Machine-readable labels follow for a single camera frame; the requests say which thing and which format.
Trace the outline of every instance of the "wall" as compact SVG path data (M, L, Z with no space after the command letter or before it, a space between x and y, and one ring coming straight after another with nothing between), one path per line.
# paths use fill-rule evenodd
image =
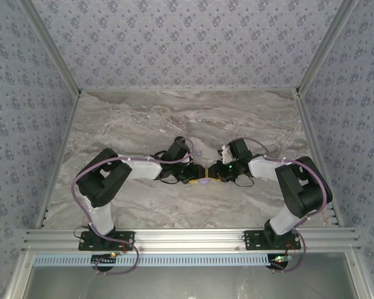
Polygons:
M305 100L346 225L374 276L374 0L360 1Z
M0 298L33 227L73 104L16 0L0 0Z
M340 0L33 0L79 87L294 87Z

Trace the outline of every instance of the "enclosure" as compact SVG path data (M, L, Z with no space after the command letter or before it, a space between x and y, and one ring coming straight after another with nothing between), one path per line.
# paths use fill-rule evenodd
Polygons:
M240 137L312 158L333 201L299 229L299 270L241 239L283 207L278 182L134 179L111 208L141 267L95 277L72 181L178 136L206 169ZM374 0L0 1L0 252L0 298L374 298Z

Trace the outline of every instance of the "marble surface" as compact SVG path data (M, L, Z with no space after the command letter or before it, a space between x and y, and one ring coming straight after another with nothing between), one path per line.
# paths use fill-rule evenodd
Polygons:
M187 136L205 167L221 145L238 136L262 141L273 156L308 155L307 141L290 91L97 92L82 94L52 193L45 228L74 228L87 218L70 194L75 175L106 147L130 156L167 150ZM253 153L263 150L247 141ZM239 178L247 184L247 178ZM211 181L167 185L127 181L112 201L116 227L262 227L283 206L277 182L255 179L254 187ZM316 216L311 226L323 226Z

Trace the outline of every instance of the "black cable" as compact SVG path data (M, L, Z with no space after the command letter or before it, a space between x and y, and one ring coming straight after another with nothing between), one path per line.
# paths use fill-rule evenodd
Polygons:
M76 235L76 230L77 229L88 229L88 227L87 226L78 226L77 228L74 229L75 238L78 238L80 240L81 238Z
M168 184L168 185L175 185L175 184L178 183L178 181L176 181L176 182L166 182L166 181L162 181L161 179L160 179L160 182L163 182L163 183Z
M249 185L249 186L238 185L235 181L234 181L234 183L235 183L237 186L239 186L239 187L246 187L246 188L249 188L249 187L252 187L253 185L255 185L255 182L254 182L253 179L251 179L249 176L247 176L247 178L252 182L252 184Z

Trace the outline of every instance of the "patterned wallpaper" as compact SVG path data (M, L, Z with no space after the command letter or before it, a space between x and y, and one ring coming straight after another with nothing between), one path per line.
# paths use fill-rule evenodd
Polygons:
M33 0L80 88L294 87L341 0Z
M305 96L346 225L374 276L374 0L362 0Z
M34 227L73 104L16 0L0 0L0 298Z

